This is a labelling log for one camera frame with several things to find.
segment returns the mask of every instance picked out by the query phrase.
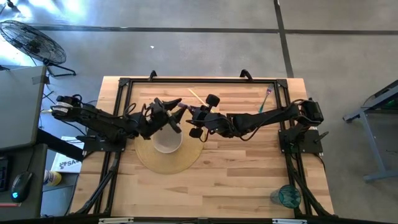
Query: gray concrete floor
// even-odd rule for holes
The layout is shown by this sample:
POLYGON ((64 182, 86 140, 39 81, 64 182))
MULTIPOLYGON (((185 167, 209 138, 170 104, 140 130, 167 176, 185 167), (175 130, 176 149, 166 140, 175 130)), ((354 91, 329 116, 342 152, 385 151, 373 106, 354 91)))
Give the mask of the gray concrete floor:
MULTIPOLYGON (((115 27, 278 27, 272 0, 14 3, 18 11, 5 7, 0 21, 115 27)), ((286 29, 398 29, 398 2, 392 0, 280 0, 280 6, 286 29)), ((63 65, 78 74, 52 78, 49 87, 55 91, 53 99, 79 93, 84 101, 95 100, 103 76, 148 75, 151 70, 161 76, 236 76, 246 68, 254 77, 287 76, 279 34, 45 33, 65 49, 67 62, 63 65)), ((361 124, 345 124, 341 119, 397 79, 397 41, 396 35, 287 35, 294 77, 304 78, 308 95, 319 101, 325 117, 319 129, 330 132, 323 139, 324 160, 333 206, 341 217, 398 222, 398 178, 371 184, 362 180, 363 175, 377 171, 376 163, 361 124)), ((1 65, 34 65, 3 40, 0 48, 1 65)), ((43 102, 43 108, 50 105, 47 100, 43 102)), ((46 131, 58 137, 79 135, 50 115, 42 115, 42 123, 46 131)), ((396 144, 390 146, 396 150, 396 144)), ((390 161, 398 159, 397 154, 385 156, 390 161)), ((53 157, 50 152, 48 166, 53 157)), ((75 177, 66 180, 64 184, 70 185, 75 177)), ((43 206, 42 213, 63 215, 71 191, 65 188, 44 193, 44 201, 57 198, 61 205, 43 206)))

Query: wooden tabletop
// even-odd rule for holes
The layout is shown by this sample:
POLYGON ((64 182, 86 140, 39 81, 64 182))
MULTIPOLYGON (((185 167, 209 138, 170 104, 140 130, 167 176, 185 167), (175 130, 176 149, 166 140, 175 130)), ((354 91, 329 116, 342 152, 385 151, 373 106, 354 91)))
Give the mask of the wooden tabletop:
MULTIPOLYGON (((113 112, 119 78, 104 77, 98 108, 113 112)), ((307 99, 303 79, 288 78, 287 81, 292 101, 307 99)), ((131 103, 137 103, 136 111, 155 97, 164 101, 183 98, 186 104, 200 105, 188 88, 203 101, 209 93, 217 95, 221 99, 215 109, 217 112, 255 114, 264 100, 267 85, 136 83, 132 88, 131 103)), ((126 91, 123 92, 120 113, 125 96, 126 91)), ((275 108, 273 91, 264 110, 275 108)), ((156 174, 143 166, 134 150, 133 140, 129 140, 119 166, 112 216, 293 217, 291 209, 274 205, 269 198, 271 192, 289 184, 285 157, 279 149, 279 129, 279 124, 264 126, 248 142, 222 138, 217 134, 209 136, 198 160, 189 169, 172 175, 156 174)), ((103 157, 103 152, 96 152, 83 161, 72 212, 81 208, 97 187, 103 157)), ((302 157, 309 189, 324 208, 333 213, 322 163, 312 154, 302 157)), ((101 208, 105 206, 107 196, 108 188, 104 191, 101 208)))

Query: round tan mat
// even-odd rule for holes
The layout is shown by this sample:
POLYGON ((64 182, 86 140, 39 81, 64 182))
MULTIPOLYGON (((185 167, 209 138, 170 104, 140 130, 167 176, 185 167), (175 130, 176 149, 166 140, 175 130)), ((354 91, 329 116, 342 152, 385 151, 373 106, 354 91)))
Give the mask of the round tan mat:
POLYGON ((155 149, 152 139, 135 138, 134 146, 139 160, 148 169, 158 174, 176 174, 189 168, 199 158, 204 145, 199 139, 189 136, 193 125, 188 124, 185 120, 191 118, 190 113, 186 111, 181 119, 182 144, 175 152, 161 153, 155 149))

